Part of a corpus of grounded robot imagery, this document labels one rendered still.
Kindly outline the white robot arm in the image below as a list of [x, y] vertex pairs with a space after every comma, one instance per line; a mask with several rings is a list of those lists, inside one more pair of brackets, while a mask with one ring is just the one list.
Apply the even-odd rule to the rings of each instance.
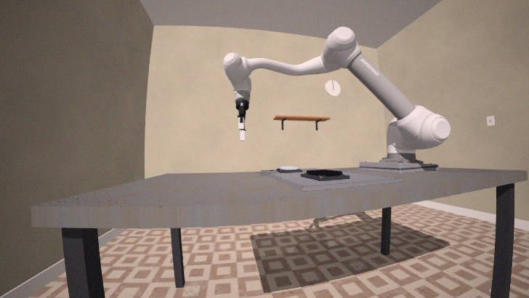
[[300, 65], [289, 65], [264, 58], [247, 59], [229, 53], [223, 60], [227, 77], [238, 100], [250, 100], [253, 70], [264, 68], [290, 76], [329, 73], [348, 69], [395, 116], [387, 129], [387, 157], [379, 162], [416, 163], [416, 150], [434, 148], [451, 133], [448, 120], [413, 103], [362, 53], [354, 32], [340, 27], [327, 38], [323, 53]]

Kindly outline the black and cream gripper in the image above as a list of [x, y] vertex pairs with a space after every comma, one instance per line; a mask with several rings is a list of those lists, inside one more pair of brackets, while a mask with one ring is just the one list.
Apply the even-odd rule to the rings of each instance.
[[241, 130], [240, 141], [245, 141], [245, 119], [246, 110], [249, 109], [249, 102], [247, 100], [238, 100], [236, 102], [236, 109], [239, 110], [238, 129]]

